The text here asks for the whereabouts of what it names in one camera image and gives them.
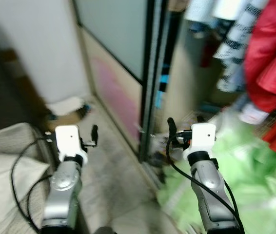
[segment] floor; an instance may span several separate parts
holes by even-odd
[[[80,135],[90,139],[98,126],[98,146],[89,149],[79,194],[90,232],[111,226],[118,234],[178,234],[156,202],[139,164],[116,134],[102,110],[94,108],[80,123]]]

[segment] wire rack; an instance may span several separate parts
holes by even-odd
[[[276,111],[272,112],[265,121],[255,128],[256,136],[262,138],[276,123]]]

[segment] green fabric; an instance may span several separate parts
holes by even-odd
[[[253,135],[252,125],[239,121],[234,113],[227,114],[227,118],[231,121],[217,135],[213,157],[233,191],[246,233],[276,234],[276,202],[270,202],[276,198],[276,153]],[[190,171],[186,161],[177,166]],[[166,184],[157,195],[164,211],[181,231],[194,223],[204,230],[190,182],[171,167],[166,167],[164,173]],[[182,192],[172,202],[176,191]]]

